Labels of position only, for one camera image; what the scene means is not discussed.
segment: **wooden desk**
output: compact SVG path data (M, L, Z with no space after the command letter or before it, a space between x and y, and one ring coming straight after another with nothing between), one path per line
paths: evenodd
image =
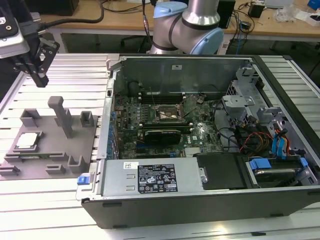
M248 0L237 0L235 9ZM295 0L296 6L301 10L310 9L307 6L308 0ZM128 3L125 1L112 1L105 3L104 6L112 10L123 10L139 5L138 3ZM242 9L248 13L248 7ZM153 34L153 12L154 8L148 4L146 6L146 15L149 21L151 35ZM304 21L296 20L295 22L276 22L273 14L275 10L266 9L260 18L255 18L255 28L248 35L248 39L253 40L273 40L273 41L296 41L296 42L318 42L320 41L320 28L313 27ZM100 15L100 8L97 0L80 0L74 15L71 18L96 19ZM65 17L55 15L42 15L43 22L51 22ZM240 19L250 22L244 14L240 13ZM60 43L59 52L67 52L67 48L61 37L62 33L77 34L115 34L115 35L145 35L143 26L143 17L141 12L132 14L118 14L105 11L103 21L96 24L88 23L66 23L53 27L48 30L54 36L54 39ZM236 21L231 19L229 28L224 29L224 40L222 46L227 46L233 34L236 31ZM225 54L226 48L220 49L220 54Z

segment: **cpu socket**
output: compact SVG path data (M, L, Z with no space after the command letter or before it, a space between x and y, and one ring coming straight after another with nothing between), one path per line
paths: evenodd
M158 123L184 122L184 111L180 105L155 106L155 121Z

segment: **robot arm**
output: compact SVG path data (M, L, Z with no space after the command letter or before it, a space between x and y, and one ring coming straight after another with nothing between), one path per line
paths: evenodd
M15 71L30 74L39 88L48 84L47 70L60 45L40 36L24 0L0 0L0 59Z
M219 0L158 3L154 9L150 54L214 54L223 41Z

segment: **slotted metal surface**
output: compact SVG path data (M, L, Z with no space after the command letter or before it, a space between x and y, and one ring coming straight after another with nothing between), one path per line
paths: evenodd
M280 83L292 102L320 137L320 92L315 84L292 60L282 56L262 56L262 60ZM273 106L278 107L277 100L263 88Z
M0 114L0 160L3 160L21 126L22 108L29 104L36 107L40 115L53 115L54 112L44 103L50 96L58 95L64 97L71 114L79 114L85 108L101 116L101 100L106 95L107 84L106 58L106 54L57 55L49 70L49 88L34 88L32 81L24 79L18 93ZM91 75L82 75L81 69L90 69ZM99 138L96 138L91 157L93 161L96 160L98 143ZM90 165L90 169L95 169L95 163ZM244 240L253 239L251 232L266 233L266 236L255 236L255 240L318 239L320 236L319 203L288 217L105 230L96 225L76 200L76 188L75 178L0 181L0 239ZM165 211L166 206L155 207Z

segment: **floor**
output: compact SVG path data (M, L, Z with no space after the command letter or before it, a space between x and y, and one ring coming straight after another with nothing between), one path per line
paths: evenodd
M124 46L121 46L121 39L126 36L120 35L100 35L101 44L97 45L95 36L90 34L64 34L68 51L70 53L137 53L142 37L126 40ZM241 55L289 55L309 74L315 64L320 61L320 50L315 49L316 43L298 42L294 44L286 41L279 41L275 48L271 50L269 47L271 41L264 40L248 40L243 46L240 43ZM140 53L145 53L150 48L148 43L144 44L140 49ZM228 49L227 54L236 54L238 42L234 42ZM0 59L0 101L15 80L15 73L7 59ZM320 86L320 65L313 71L311 79Z

